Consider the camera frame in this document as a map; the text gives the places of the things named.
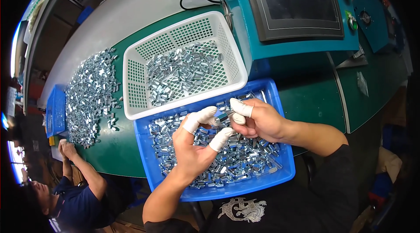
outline blue bin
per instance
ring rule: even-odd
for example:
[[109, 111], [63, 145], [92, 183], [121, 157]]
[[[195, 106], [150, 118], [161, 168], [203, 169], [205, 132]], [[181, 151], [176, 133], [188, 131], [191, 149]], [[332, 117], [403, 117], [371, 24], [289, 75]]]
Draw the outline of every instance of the blue bin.
[[64, 86], [56, 84], [47, 100], [46, 124], [47, 137], [66, 130], [66, 94]]
[[[249, 91], [257, 92], [261, 89], [265, 90], [267, 102], [273, 105], [274, 108], [280, 113], [280, 115], [284, 116], [276, 84], [272, 79], [260, 79], [248, 82], [244, 88], [228, 94], [222, 94], [216, 97], [195, 102], [193, 104], [187, 104], [182, 107], [135, 120], [134, 130], [136, 133], [137, 144], [139, 146], [144, 171], [146, 173], [150, 189], [152, 191], [155, 190], [155, 188], [163, 181], [163, 177], [158, 165], [158, 160], [155, 158], [155, 151], [151, 146], [153, 141], [149, 138], [150, 133], [148, 125], [152, 120], [164, 116], [175, 115], [176, 113], [179, 114], [182, 111], [196, 112], [207, 106], [215, 105], [217, 102], [228, 100], [234, 96], [247, 94]], [[288, 144], [280, 144], [279, 157], [277, 157], [276, 160], [283, 165], [283, 168], [273, 174], [268, 174], [259, 178], [243, 180], [235, 184], [226, 184], [221, 188], [186, 188], [181, 195], [180, 201], [206, 201], [212, 199], [228, 198], [258, 191], [291, 180], [295, 175], [291, 146]]]

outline yellow object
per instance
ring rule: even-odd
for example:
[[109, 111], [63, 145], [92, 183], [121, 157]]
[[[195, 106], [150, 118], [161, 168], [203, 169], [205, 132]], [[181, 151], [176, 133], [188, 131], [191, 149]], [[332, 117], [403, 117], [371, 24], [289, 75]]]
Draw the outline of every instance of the yellow object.
[[50, 141], [50, 146], [55, 146], [54, 136], [50, 136], [48, 140]]
[[58, 143], [59, 143], [58, 136], [50, 136], [48, 141], [50, 142], [50, 146], [58, 146]]

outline teal machine housing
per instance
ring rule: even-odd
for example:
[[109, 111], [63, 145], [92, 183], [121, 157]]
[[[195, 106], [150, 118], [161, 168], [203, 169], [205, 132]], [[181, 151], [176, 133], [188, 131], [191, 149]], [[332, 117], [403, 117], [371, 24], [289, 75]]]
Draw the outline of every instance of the teal machine housing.
[[326, 65], [331, 69], [326, 52], [331, 54], [334, 65], [339, 65], [359, 50], [357, 31], [352, 30], [348, 24], [349, 15], [355, 16], [351, 0], [337, 0], [337, 11], [344, 29], [343, 37], [292, 37], [269, 41], [259, 39], [250, 0], [225, 2], [249, 80], [268, 76], [296, 76], [322, 70]]
[[374, 53], [386, 53], [396, 47], [395, 25], [382, 0], [353, 0], [359, 28]]

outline pile of nuts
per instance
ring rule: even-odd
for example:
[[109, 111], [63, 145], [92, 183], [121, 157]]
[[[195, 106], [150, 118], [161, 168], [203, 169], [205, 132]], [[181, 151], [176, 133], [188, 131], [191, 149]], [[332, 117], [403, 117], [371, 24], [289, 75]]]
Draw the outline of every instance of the pile of nuts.
[[66, 122], [71, 143], [80, 143], [85, 149], [98, 143], [98, 123], [101, 117], [108, 119], [108, 128], [117, 118], [112, 108], [121, 108], [112, 93], [118, 91], [120, 82], [115, 78], [115, 66], [111, 63], [118, 55], [114, 48], [92, 55], [78, 67], [66, 87]]
[[[261, 90], [260, 94], [265, 100], [264, 90]], [[251, 98], [256, 98], [253, 92], [238, 97], [239, 100]], [[216, 122], [221, 126], [215, 126], [210, 130], [198, 128], [194, 133], [195, 145], [207, 146], [218, 131], [230, 125], [229, 115], [233, 111], [229, 101], [219, 102], [216, 106], [221, 112], [217, 116]], [[156, 119], [149, 125], [153, 138], [152, 147], [164, 177], [177, 164], [172, 134], [179, 128], [187, 113], [185, 111], [180, 115]], [[279, 151], [280, 146], [277, 143], [269, 143], [260, 137], [246, 138], [241, 134], [234, 133], [226, 142], [223, 151], [218, 153], [210, 167], [192, 182], [190, 188], [223, 187], [225, 184], [274, 173], [283, 167], [276, 160]]]
[[214, 74], [212, 64], [223, 61], [221, 53], [217, 57], [207, 54], [215, 48], [215, 41], [210, 42], [210, 47], [202, 47], [196, 42], [168, 54], [155, 55], [147, 63], [150, 103], [161, 106], [170, 101], [174, 94], [171, 83], [176, 84], [178, 91], [190, 91], [194, 86], [202, 85], [205, 74]]

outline forearm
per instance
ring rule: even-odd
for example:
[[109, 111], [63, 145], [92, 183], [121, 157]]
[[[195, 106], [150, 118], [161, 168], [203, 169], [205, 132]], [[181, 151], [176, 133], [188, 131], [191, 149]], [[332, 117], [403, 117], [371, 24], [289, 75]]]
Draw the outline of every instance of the forearm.
[[290, 121], [285, 130], [282, 142], [304, 147], [322, 157], [329, 156], [342, 144], [348, 144], [344, 134], [330, 125]]
[[180, 178], [176, 167], [150, 194], [143, 207], [143, 223], [168, 220], [174, 214], [184, 189], [191, 183]]
[[72, 157], [71, 161], [79, 168], [95, 197], [98, 200], [101, 200], [107, 186], [106, 180], [98, 172], [96, 172], [95, 168], [93, 168], [91, 164], [84, 161], [78, 154]]
[[73, 169], [70, 165], [70, 160], [67, 157], [63, 157], [63, 176], [68, 178], [70, 182], [73, 182]]

